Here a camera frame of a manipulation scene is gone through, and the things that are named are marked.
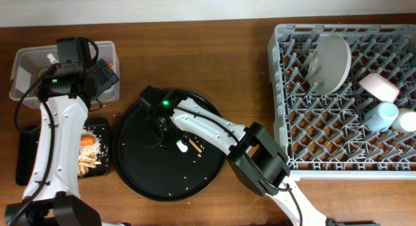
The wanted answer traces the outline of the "wooden chopstick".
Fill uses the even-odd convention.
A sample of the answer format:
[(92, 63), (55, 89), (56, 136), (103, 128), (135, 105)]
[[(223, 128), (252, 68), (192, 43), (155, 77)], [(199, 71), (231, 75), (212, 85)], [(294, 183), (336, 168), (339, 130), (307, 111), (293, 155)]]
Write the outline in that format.
[(193, 148), (195, 148), (197, 150), (197, 152), (202, 153), (202, 149), (192, 140), (192, 139), (188, 139), (189, 143), (193, 146)]

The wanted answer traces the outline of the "white plastic fork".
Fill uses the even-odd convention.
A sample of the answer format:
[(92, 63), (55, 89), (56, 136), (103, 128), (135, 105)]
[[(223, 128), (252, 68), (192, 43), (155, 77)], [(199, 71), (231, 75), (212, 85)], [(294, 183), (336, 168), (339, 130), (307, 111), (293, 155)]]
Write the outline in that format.
[(186, 153), (187, 151), (188, 151), (188, 145), (184, 142), (184, 141), (182, 141), (182, 140), (178, 140), (177, 142), (176, 142), (176, 146), (179, 148), (179, 150), (182, 152), (182, 153)]

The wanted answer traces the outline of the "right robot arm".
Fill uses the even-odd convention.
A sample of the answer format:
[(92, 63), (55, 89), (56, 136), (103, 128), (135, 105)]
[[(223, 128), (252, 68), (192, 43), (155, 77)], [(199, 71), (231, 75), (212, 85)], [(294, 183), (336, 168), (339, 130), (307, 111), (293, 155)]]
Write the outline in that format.
[(259, 123), (247, 127), (228, 121), (181, 90), (147, 86), (139, 101), (162, 132), (194, 134), (223, 152), (238, 180), (253, 193), (271, 198), (293, 225), (329, 225), (291, 177), (286, 152)]

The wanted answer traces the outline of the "white tissue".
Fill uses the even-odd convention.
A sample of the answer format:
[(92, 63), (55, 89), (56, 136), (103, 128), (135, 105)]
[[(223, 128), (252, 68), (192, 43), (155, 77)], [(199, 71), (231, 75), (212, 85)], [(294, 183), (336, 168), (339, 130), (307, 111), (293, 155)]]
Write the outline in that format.
[(49, 59), (51, 64), (58, 64), (59, 63), (59, 56), (57, 54), (49, 53), (47, 58)]

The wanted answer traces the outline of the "red snack wrapper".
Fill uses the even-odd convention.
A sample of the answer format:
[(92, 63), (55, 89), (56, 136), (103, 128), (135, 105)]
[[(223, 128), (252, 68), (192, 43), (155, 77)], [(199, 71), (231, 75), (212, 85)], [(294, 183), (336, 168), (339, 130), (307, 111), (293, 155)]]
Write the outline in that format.
[(108, 64), (108, 66), (109, 66), (110, 69), (114, 69), (114, 65), (113, 65), (112, 62), (108, 62), (107, 64)]

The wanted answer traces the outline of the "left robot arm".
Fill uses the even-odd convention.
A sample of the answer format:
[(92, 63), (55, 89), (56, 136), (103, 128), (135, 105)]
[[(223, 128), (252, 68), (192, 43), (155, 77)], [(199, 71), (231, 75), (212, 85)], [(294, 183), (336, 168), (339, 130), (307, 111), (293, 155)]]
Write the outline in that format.
[(89, 38), (57, 40), (58, 60), (30, 86), (40, 102), (36, 159), (20, 203), (6, 206), (7, 225), (103, 225), (80, 199), (77, 169), (81, 134), (91, 107), (119, 78), (90, 53)]

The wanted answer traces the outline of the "grey plate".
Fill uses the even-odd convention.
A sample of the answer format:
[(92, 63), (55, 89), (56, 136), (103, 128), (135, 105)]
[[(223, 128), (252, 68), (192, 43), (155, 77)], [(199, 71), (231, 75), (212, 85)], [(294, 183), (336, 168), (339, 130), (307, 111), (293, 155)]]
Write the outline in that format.
[(339, 35), (319, 38), (308, 66), (307, 81), (320, 95), (333, 93), (345, 82), (350, 71), (352, 54), (349, 44)]

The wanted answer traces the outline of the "pink bowl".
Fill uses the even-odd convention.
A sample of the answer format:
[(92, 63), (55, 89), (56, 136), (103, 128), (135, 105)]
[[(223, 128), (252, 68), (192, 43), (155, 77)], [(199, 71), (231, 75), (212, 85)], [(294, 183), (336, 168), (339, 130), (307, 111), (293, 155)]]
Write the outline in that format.
[(377, 99), (390, 103), (394, 103), (400, 93), (398, 87), (377, 73), (368, 74), (359, 84)]

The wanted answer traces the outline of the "rice and peanut shells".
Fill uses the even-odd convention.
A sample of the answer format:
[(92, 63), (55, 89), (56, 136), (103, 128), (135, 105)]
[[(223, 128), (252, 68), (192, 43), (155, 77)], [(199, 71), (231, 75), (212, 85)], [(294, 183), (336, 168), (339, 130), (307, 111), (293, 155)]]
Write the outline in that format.
[(91, 146), (80, 146), (77, 176), (79, 179), (99, 177), (109, 172), (109, 148), (100, 134), (84, 128), (81, 136), (92, 135), (96, 142)]

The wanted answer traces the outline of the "orange carrot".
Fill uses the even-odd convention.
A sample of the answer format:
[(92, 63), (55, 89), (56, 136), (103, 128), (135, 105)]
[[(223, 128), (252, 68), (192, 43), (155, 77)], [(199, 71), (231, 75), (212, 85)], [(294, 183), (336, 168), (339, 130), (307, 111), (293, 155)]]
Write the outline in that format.
[(96, 142), (96, 139), (92, 135), (83, 135), (81, 136), (80, 140), (80, 146), (91, 146), (94, 145)]

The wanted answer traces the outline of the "white cup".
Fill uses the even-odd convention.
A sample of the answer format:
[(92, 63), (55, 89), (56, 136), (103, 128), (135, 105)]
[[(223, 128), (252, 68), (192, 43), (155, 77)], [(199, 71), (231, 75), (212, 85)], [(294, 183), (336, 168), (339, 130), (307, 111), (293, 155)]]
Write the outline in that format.
[(415, 132), (416, 112), (408, 108), (400, 108), (398, 116), (391, 128), (398, 132)]

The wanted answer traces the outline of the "light blue cup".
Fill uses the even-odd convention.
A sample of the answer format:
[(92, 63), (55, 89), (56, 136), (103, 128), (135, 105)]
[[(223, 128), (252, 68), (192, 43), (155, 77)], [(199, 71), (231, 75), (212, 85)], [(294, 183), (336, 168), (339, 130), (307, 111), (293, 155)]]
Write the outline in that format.
[(398, 117), (398, 107), (390, 102), (381, 102), (370, 109), (364, 116), (366, 126), (375, 132), (384, 132)]

